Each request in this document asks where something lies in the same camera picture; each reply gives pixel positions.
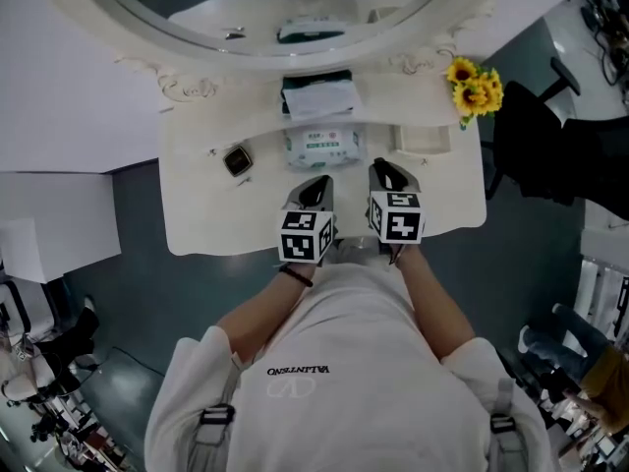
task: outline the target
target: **backpack strap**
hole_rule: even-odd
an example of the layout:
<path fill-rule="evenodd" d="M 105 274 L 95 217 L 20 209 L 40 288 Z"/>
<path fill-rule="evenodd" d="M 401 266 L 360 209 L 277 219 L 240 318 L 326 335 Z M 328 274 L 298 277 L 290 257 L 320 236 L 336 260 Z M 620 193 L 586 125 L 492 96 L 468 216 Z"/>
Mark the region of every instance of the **backpack strap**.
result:
<path fill-rule="evenodd" d="M 528 451 L 511 416 L 514 386 L 511 378 L 498 382 L 498 397 L 490 418 L 489 472 L 528 471 Z"/>
<path fill-rule="evenodd" d="M 236 409 L 231 405 L 231 400 L 242 368 L 237 359 L 232 358 L 232 361 L 232 370 L 225 384 L 221 401 L 207 407 L 200 415 L 195 442 L 191 449 L 189 472 L 225 472 L 227 470 L 232 423 L 236 416 Z"/>

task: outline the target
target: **floor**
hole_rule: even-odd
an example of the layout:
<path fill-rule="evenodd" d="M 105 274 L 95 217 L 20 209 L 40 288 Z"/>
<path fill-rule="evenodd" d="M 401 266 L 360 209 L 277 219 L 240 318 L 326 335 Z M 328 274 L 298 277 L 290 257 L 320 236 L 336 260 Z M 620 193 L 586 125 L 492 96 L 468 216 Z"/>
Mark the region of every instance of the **floor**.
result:
<path fill-rule="evenodd" d="M 554 80 L 554 54 L 539 21 L 487 63 L 505 82 L 517 79 L 542 92 Z M 570 115 L 569 95 L 558 96 L 554 109 Z M 481 128 L 490 140 L 491 121 Z M 113 181 L 122 255 L 73 271 L 66 281 L 77 300 L 85 294 L 95 299 L 101 358 L 116 345 L 163 372 L 179 337 L 199 338 L 262 288 L 274 273 L 276 254 L 175 257 L 166 246 L 157 165 L 117 173 Z M 485 225 L 429 238 L 423 250 L 478 334 L 507 353 L 526 321 L 539 321 L 555 302 L 574 302 L 583 216 L 581 202 L 566 207 L 523 199 L 507 180 L 487 205 Z M 95 413 L 138 464 L 159 384 L 160 376 L 113 351 L 101 374 L 84 387 Z"/>
<path fill-rule="evenodd" d="M 580 8 L 585 4 L 586 0 L 564 0 L 544 17 L 559 58 L 581 86 L 580 96 L 571 94 L 575 113 L 579 119 L 589 120 L 624 117 L 628 109 L 620 85 L 610 86 L 601 74 L 602 49 L 581 17 Z M 614 79 L 615 70 L 607 62 L 605 65 Z"/>

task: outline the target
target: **strap buckle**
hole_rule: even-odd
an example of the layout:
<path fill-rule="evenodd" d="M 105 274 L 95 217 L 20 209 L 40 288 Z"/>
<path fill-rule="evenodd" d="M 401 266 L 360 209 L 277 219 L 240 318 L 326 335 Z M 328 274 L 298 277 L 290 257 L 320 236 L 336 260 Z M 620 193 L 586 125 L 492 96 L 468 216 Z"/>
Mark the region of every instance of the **strap buckle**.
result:
<path fill-rule="evenodd" d="M 202 425 L 223 425 L 227 426 L 234 421 L 236 409 L 230 404 L 216 404 L 203 410 L 200 416 Z"/>
<path fill-rule="evenodd" d="M 492 414 L 489 426 L 493 434 L 504 434 L 505 432 L 515 432 L 515 420 L 511 416 L 504 414 Z"/>

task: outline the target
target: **white tray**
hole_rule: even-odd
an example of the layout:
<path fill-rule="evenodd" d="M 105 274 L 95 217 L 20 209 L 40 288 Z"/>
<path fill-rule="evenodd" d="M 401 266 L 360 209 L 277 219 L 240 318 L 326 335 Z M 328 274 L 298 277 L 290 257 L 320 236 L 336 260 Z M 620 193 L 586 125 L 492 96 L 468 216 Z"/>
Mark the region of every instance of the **white tray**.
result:
<path fill-rule="evenodd" d="M 450 126 L 392 126 L 393 149 L 408 157 L 427 157 L 449 153 Z"/>

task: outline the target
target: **yellow flower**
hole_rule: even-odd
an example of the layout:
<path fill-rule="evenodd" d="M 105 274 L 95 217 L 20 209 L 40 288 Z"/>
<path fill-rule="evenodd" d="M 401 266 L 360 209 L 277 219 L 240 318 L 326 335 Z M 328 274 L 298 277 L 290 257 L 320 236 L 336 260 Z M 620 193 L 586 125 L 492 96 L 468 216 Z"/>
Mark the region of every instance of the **yellow flower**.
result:
<path fill-rule="evenodd" d="M 452 99 L 463 115 L 481 115 L 488 96 L 486 85 L 479 81 L 469 81 L 455 86 Z"/>
<path fill-rule="evenodd" d="M 495 71 L 495 68 L 491 69 L 491 72 L 481 74 L 479 79 L 485 83 L 488 83 L 490 88 L 496 91 L 500 100 L 502 100 L 503 91 L 502 91 L 502 82 L 500 81 L 500 76 Z"/>
<path fill-rule="evenodd" d="M 487 101 L 483 105 L 483 110 L 486 115 L 488 112 L 496 112 L 502 107 L 502 91 L 494 88 L 488 88 L 486 90 Z"/>
<path fill-rule="evenodd" d="M 463 83 L 473 79 L 477 74 L 476 66 L 469 59 L 454 58 L 448 67 L 448 81 L 451 83 Z"/>

